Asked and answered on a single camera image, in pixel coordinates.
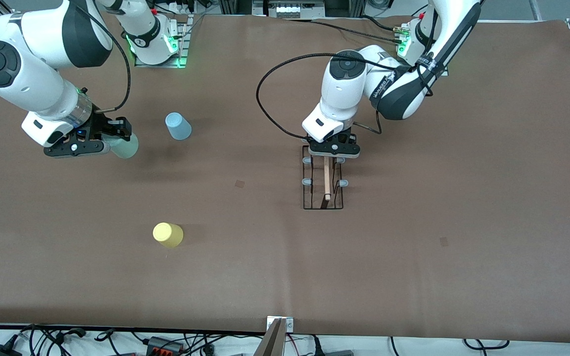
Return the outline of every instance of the yellow cup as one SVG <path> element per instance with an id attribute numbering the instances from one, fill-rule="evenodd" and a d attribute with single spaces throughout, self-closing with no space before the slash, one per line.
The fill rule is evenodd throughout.
<path id="1" fill-rule="evenodd" d="M 174 248 L 184 238 L 184 231 L 174 223 L 161 222 L 153 228 L 153 237 L 168 248 Z"/>

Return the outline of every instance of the black wire rack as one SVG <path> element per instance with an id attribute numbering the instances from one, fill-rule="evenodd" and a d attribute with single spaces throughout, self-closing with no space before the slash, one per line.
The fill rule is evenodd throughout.
<path id="1" fill-rule="evenodd" d="M 340 180 L 342 180 L 342 164 L 331 158 L 331 169 L 333 171 L 331 177 L 332 199 L 327 201 L 324 199 L 324 189 L 321 192 L 314 192 L 314 171 L 315 169 L 324 169 L 324 158 L 321 156 L 312 156 L 309 154 L 309 146 L 304 145 L 301 150 L 301 164 L 303 165 L 303 179 L 312 180 L 311 185 L 303 185 L 303 209 L 305 210 L 341 210 L 344 207 L 344 200 L 342 199 L 342 187 Z M 310 158 L 310 164 L 305 164 L 303 160 Z M 315 167 L 315 162 L 319 161 L 322 164 Z"/>

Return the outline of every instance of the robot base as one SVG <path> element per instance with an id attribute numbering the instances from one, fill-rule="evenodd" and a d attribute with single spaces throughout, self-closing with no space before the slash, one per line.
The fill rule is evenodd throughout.
<path id="1" fill-rule="evenodd" d="M 190 31 L 190 29 L 192 29 L 194 19 L 193 16 L 194 15 L 192 14 L 188 15 L 186 22 L 176 22 L 176 20 L 173 20 L 177 26 L 171 29 L 171 36 L 179 36 L 179 39 L 172 41 L 171 45 L 177 46 L 177 52 L 172 54 L 170 58 L 158 65 L 148 65 L 142 62 L 136 56 L 136 62 L 134 66 L 142 68 L 185 68 L 186 61 L 188 59 L 188 46 L 190 45 L 190 37 L 192 36 L 192 31 L 190 34 L 187 33 Z"/>
<path id="2" fill-rule="evenodd" d="M 303 165 L 303 209 L 305 210 L 340 210 L 344 207 L 342 200 L 342 187 L 348 185 L 346 180 L 342 180 L 342 162 L 344 158 L 318 157 L 310 155 L 309 146 L 302 148 Z M 325 177 L 325 181 L 330 181 L 330 194 L 323 187 L 323 173 L 329 169 L 330 179 Z"/>

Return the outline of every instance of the white floor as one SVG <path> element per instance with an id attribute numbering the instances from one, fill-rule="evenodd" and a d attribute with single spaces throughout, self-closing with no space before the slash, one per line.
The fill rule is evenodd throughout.
<path id="1" fill-rule="evenodd" d="M 6 341 L 15 332 L 10 330 L 0 330 L 0 345 L 4 345 Z M 109 345 L 109 341 L 96 342 L 94 337 L 98 332 L 89 332 L 84 338 L 77 336 L 68 336 L 64 348 L 72 354 L 72 356 L 114 356 L 115 353 Z M 140 338 L 150 338 L 158 336 L 166 340 L 182 339 L 182 334 L 147 334 L 137 333 Z M 33 342 L 38 344 L 40 333 L 34 334 Z M 304 356 L 314 353 L 314 340 L 308 335 L 292 335 L 295 340 L 298 353 Z M 371 337 L 371 336 L 319 336 L 323 351 L 325 353 L 351 350 L 355 356 L 394 356 L 390 347 L 390 339 L 387 337 Z M 146 346 L 136 340 L 130 333 L 115 333 L 112 336 L 116 349 L 120 354 L 136 353 L 140 356 L 146 356 Z M 192 334 L 188 334 L 188 340 L 192 341 Z M 481 356 L 478 351 L 473 351 L 465 347 L 462 340 L 455 339 L 421 339 L 421 338 L 394 338 L 395 345 L 400 356 Z M 473 340 L 469 341 L 471 345 L 475 345 Z M 483 340 L 485 346 L 499 345 L 499 341 Z M 244 354 L 250 356 L 254 354 L 260 340 L 258 338 L 234 338 L 227 337 L 221 339 L 214 344 L 215 356 L 236 356 Z M 41 353 L 46 355 L 47 345 Z M 24 356 L 30 355 L 29 342 L 18 338 L 14 346 L 14 350 L 20 352 Z M 50 354 L 59 356 L 60 352 L 57 347 L 53 347 Z M 511 342 L 511 344 L 502 350 L 488 351 L 489 356 L 570 356 L 570 344 L 565 343 L 534 343 L 534 342 Z M 297 356 L 291 342 L 285 343 L 285 356 Z"/>

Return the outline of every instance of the black cable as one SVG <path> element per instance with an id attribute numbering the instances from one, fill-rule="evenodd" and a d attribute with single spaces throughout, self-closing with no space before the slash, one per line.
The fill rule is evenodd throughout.
<path id="1" fill-rule="evenodd" d="M 367 130 L 371 131 L 371 132 L 374 133 L 374 134 L 382 135 L 382 124 L 380 124 L 380 112 L 379 112 L 378 110 L 375 111 L 375 121 L 378 122 L 378 130 L 377 130 L 377 131 L 375 131 L 375 129 L 373 129 L 373 128 L 369 127 L 369 126 L 366 126 L 366 125 L 364 125 L 364 124 L 360 124 L 360 123 L 357 122 L 357 121 L 354 121 L 354 122 L 353 122 L 353 125 L 354 125 L 354 126 L 357 126 L 358 128 L 367 129 Z"/>
<path id="2" fill-rule="evenodd" d="M 109 345 L 111 345 L 111 349 L 113 349 L 113 352 L 116 353 L 116 356 L 120 356 L 120 352 L 118 352 L 118 350 L 116 350 L 116 345 L 113 344 L 113 340 L 111 339 L 111 336 L 109 336 Z"/>
<path id="3" fill-rule="evenodd" d="M 107 331 L 103 331 L 102 333 L 98 334 L 94 338 L 94 340 L 97 342 L 104 342 L 104 340 L 109 340 L 109 345 L 111 345 L 111 349 L 113 349 L 113 352 L 116 354 L 116 356 L 120 356 L 120 352 L 118 352 L 118 350 L 116 349 L 116 345 L 113 344 L 113 340 L 111 339 L 111 335 L 113 335 L 115 331 L 116 329 L 109 329 Z"/>
<path id="4" fill-rule="evenodd" d="M 104 33 L 111 38 L 111 41 L 113 41 L 113 43 L 118 47 L 118 50 L 120 50 L 120 54 L 122 55 L 122 59 L 124 59 L 125 61 L 125 67 L 127 68 L 127 91 L 125 92 L 125 96 L 122 99 L 122 103 L 120 103 L 118 106 L 116 106 L 113 109 L 97 110 L 96 112 L 109 113 L 111 111 L 116 111 L 122 108 L 122 106 L 124 106 L 124 104 L 127 102 L 127 99 L 129 99 L 129 93 L 131 92 L 131 67 L 129 67 L 129 59 L 127 58 L 127 55 L 122 49 L 122 46 L 120 46 L 120 44 L 118 43 L 118 40 L 113 36 L 113 34 L 111 34 L 111 32 L 109 32 L 109 30 L 106 27 L 104 27 L 104 25 L 102 25 L 102 23 L 100 23 L 100 21 L 98 21 L 95 17 L 93 17 L 90 13 L 88 13 L 87 10 L 83 9 L 79 5 L 76 5 L 75 2 L 72 2 L 72 4 L 74 4 L 74 6 L 76 6 L 77 9 L 81 10 L 81 12 L 84 13 L 90 20 L 95 22 L 95 24 L 97 24 L 98 27 L 100 27 L 100 29 L 102 29 L 102 31 L 104 31 Z"/>
<path id="5" fill-rule="evenodd" d="M 505 343 L 500 346 L 485 346 L 481 340 L 475 339 L 475 342 L 479 344 L 479 347 L 474 347 L 468 343 L 468 339 L 463 339 L 463 344 L 474 351 L 481 351 L 483 356 L 487 356 L 487 350 L 502 350 L 509 346 L 509 340 L 505 340 Z"/>
<path id="6" fill-rule="evenodd" d="M 400 356 L 399 352 L 397 352 L 397 348 L 395 347 L 395 338 L 393 338 L 393 336 L 391 336 L 391 346 L 393 346 L 393 352 L 395 353 L 395 356 Z"/>
<path id="7" fill-rule="evenodd" d="M 32 325 L 30 325 L 30 327 L 33 328 L 33 329 L 36 328 L 36 329 L 38 329 L 39 331 L 41 331 L 41 332 L 43 333 L 43 335 L 45 335 L 45 337 L 48 338 L 48 340 L 50 340 L 50 341 L 52 342 L 52 344 L 50 344 L 50 347 L 47 348 L 47 356 L 49 356 L 50 350 L 52 349 L 52 347 L 53 347 L 54 345 L 56 345 L 56 346 L 59 348 L 59 350 L 61 351 L 61 355 L 65 354 L 65 355 L 68 355 L 68 356 L 72 356 L 72 354 L 70 354 L 70 353 L 63 347 L 63 345 L 61 345 L 62 341 L 59 342 L 56 338 L 54 338 L 54 336 L 52 336 L 52 332 L 50 332 L 50 331 L 48 331 L 48 330 L 46 330 L 46 329 L 43 329 L 42 327 L 40 327 L 40 326 L 38 326 L 38 325 L 33 325 L 33 324 L 32 324 Z"/>
<path id="8" fill-rule="evenodd" d="M 140 337 L 138 337 L 138 335 L 136 335 L 133 331 L 131 331 L 131 335 L 133 335 L 134 338 L 140 340 L 141 343 L 144 343 L 145 339 L 141 339 Z"/>
<path id="9" fill-rule="evenodd" d="M 362 18 L 367 18 L 368 20 L 370 20 L 371 22 L 373 22 L 373 24 L 377 27 L 380 27 L 380 29 L 383 30 L 387 30 L 387 31 L 393 31 L 393 27 L 388 27 L 388 26 L 384 26 L 382 25 L 380 22 L 378 22 L 378 20 L 376 20 L 374 17 L 372 16 L 368 16 L 367 14 L 363 14 Z"/>
<path id="10" fill-rule="evenodd" d="M 277 128 L 279 128 L 281 131 L 283 131 L 283 133 L 286 133 L 287 135 L 291 136 L 291 137 L 295 137 L 297 139 L 303 139 L 303 140 L 307 140 L 308 137 L 304 137 L 301 135 L 296 135 L 295 133 L 290 133 L 290 131 L 287 131 L 283 128 L 283 126 L 279 125 L 278 122 L 276 122 L 276 120 L 272 119 L 272 117 L 270 116 L 269 113 L 267 113 L 267 110 L 265 110 L 265 108 L 263 107 L 263 104 L 261 103 L 261 99 L 259 97 L 259 93 L 261 92 L 261 86 L 263 85 L 263 82 L 265 81 L 265 79 L 267 79 L 267 77 L 270 76 L 270 74 L 272 74 L 274 71 L 278 70 L 278 68 L 281 68 L 285 65 L 288 65 L 292 62 L 295 61 L 299 61 L 301 59 L 305 59 L 305 58 L 314 58 L 314 57 L 338 57 L 338 58 L 344 58 L 344 59 L 351 59 L 353 61 L 358 61 L 358 62 L 362 62 L 362 63 L 367 63 L 370 65 L 373 65 L 375 67 L 380 67 L 380 68 L 384 68 L 387 70 L 394 70 L 394 68 L 391 67 L 387 67 L 385 65 L 381 65 L 378 63 L 375 63 L 373 61 L 369 61 L 366 59 L 362 59 L 362 58 L 356 58 L 353 56 L 348 56 L 346 54 L 339 54 L 339 53 L 311 53 L 311 54 L 304 54 L 303 56 L 298 56 L 298 57 L 294 57 L 291 59 L 288 59 L 287 61 L 284 61 L 283 63 L 280 63 L 278 65 L 276 65 L 275 67 L 273 67 L 271 70 L 269 70 L 265 75 L 263 75 L 263 78 L 261 78 L 261 80 L 258 82 L 258 85 L 256 86 L 256 103 L 258 103 L 259 108 L 261 108 L 261 111 L 263 111 L 263 114 L 265 114 L 265 116 L 267 117 L 267 119 L 269 119 L 272 124 L 274 124 Z"/>
<path id="11" fill-rule="evenodd" d="M 357 35 L 360 35 L 360 36 L 366 36 L 366 37 L 368 37 L 368 38 L 374 38 L 374 39 L 380 39 L 380 40 L 383 40 L 383 41 L 389 41 L 389 42 L 392 42 L 392 43 L 396 43 L 396 44 L 398 44 L 398 45 L 402 43 L 402 41 L 400 41 L 399 39 L 383 38 L 382 36 L 375 36 L 375 35 L 371 35 L 371 34 L 366 34 L 366 33 L 364 33 L 364 32 L 360 32 L 360 31 L 356 31 L 356 30 L 351 30 L 351 29 L 346 29 L 346 28 L 344 28 L 344 27 L 332 25 L 332 24 L 326 23 L 326 22 L 315 22 L 315 21 L 312 21 L 312 23 L 317 23 L 317 24 L 319 24 L 319 25 L 328 26 L 328 27 L 331 27 L 331 28 L 333 28 L 333 29 L 339 29 L 339 30 L 342 30 L 342 31 L 351 32 L 352 34 L 357 34 Z"/>
<path id="12" fill-rule="evenodd" d="M 43 345 L 45 345 L 45 343 L 46 343 L 47 340 L 48 340 L 48 338 L 45 337 L 45 334 L 43 334 L 43 337 L 44 337 L 44 338 L 43 338 L 43 341 L 42 341 L 41 344 L 39 345 L 39 351 L 37 352 L 37 356 L 41 356 L 41 350 L 43 350 Z"/>
<path id="13" fill-rule="evenodd" d="M 30 354 L 31 356 L 36 356 L 36 354 L 34 353 L 34 347 L 33 344 L 34 342 L 32 342 L 32 337 L 34 336 L 34 325 L 32 326 L 32 331 L 30 331 L 30 339 L 28 340 L 28 347 L 30 348 Z"/>
<path id="14" fill-rule="evenodd" d="M 50 344 L 50 346 L 47 348 L 46 356 L 49 356 L 49 352 L 52 350 L 52 346 L 54 346 L 54 345 L 56 345 L 56 343 Z"/>
<path id="15" fill-rule="evenodd" d="M 323 351 L 323 345 L 321 345 L 321 340 L 318 338 L 318 336 L 312 335 L 314 337 L 314 344 L 316 346 L 316 351 L 314 353 L 314 356 L 325 356 L 324 351 Z"/>
<path id="16" fill-rule="evenodd" d="M 432 14 L 432 29 L 430 29 L 430 37 L 428 38 L 428 43 L 427 43 L 426 48 L 424 49 L 424 52 L 422 54 L 423 56 L 425 56 L 428 53 L 428 51 L 430 50 L 430 48 L 432 48 L 432 41 L 434 40 L 434 28 L 437 26 L 437 18 L 439 18 L 439 15 L 437 15 L 437 13 L 433 13 Z M 421 83 L 424 84 L 424 86 L 428 90 L 426 93 L 426 96 L 434 95 L 434 93 L 432 92 L 432 88 L 430 88 L 430 85 L 428 84 L 428 82 L 426 82 L 426 79 L 424 78 L 423 73 L 421 72 L 421 70 L 419 70 L 419 66 L 417 66 L 417 75 L 419 75 L 419 80 L 421 80 Z"/>
<path id="17" fill-rule="evenodd" d="M 419 7 L 419 9 L 417 9 L 417 11 L 415 11 L 414 13 L 412 13 L 412 14 L 411 14 L 411 16 L 415 16 L 416 14 L 418 14 L 418 13 L 419 13 L 419 11 L 421 11 L 421 10 L 425 9 L 426 7 L 428 7 L 428 5 L 427 5 L 427 4 L 426 4 L 426 5 L 424 5 L 424 6 L 422 6 L 422 7 Z"/>

